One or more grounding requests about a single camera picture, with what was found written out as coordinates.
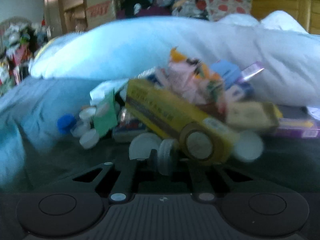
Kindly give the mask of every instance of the green card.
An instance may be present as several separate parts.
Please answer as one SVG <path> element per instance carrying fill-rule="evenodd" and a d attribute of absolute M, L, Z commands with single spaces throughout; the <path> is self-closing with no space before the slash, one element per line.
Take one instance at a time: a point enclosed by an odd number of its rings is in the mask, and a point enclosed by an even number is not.
<path fill-rule="evenodd" d="M 110 91 L 104 99 L 97 105 L 97 111 L 93 117 L 93 125 L 100 137 L 118 125 L 115 111 L 115 92 Z"/>

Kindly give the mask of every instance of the yellow box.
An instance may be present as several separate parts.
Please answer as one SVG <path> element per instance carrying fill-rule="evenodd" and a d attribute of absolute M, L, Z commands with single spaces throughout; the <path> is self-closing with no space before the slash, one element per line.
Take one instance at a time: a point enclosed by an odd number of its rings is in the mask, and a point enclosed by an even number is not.
<path fill-rule="evenodd" d="M 130 80 L 126 108 L 162 138 L 176 138 L 183 152 L 202 164 L 223 163 L 239 135 L 168 90 Z"/>

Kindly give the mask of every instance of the wall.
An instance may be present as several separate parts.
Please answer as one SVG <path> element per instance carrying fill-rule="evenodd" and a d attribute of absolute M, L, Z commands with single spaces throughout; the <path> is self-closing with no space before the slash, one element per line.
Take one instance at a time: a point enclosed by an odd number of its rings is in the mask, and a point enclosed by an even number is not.
<path fill-rule="evenodd" d="M 14 16 L 41 22 L 43 13 L 43 0 L 0 0 L 0 22 Z"/>

